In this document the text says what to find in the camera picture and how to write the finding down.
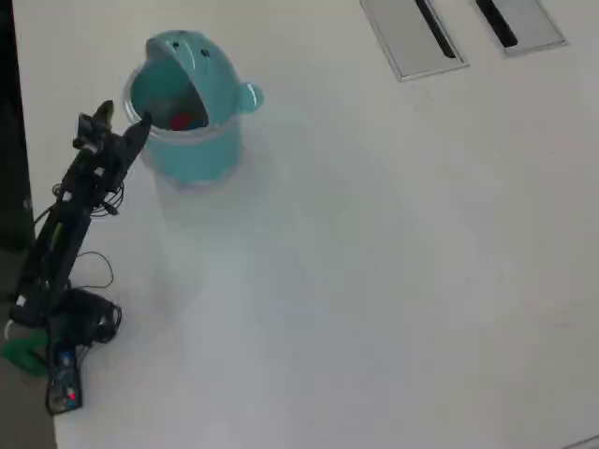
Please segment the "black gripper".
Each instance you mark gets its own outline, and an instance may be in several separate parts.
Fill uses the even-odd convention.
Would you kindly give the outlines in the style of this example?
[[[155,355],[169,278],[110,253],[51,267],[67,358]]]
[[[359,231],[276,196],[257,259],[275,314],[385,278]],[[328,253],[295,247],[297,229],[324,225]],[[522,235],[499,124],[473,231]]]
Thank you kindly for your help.
[[[114,102],[106,100],[95,111],[95,123],[99,129],[111,130]],[[130,168],[130,157],[137,157],[146,144],[153,125],[150,112],[127,128],[121,135],[112,132],[91,131],[86,134],[87,144],[94,148],[92,161],[86,168],[90,176],[124,178]]]

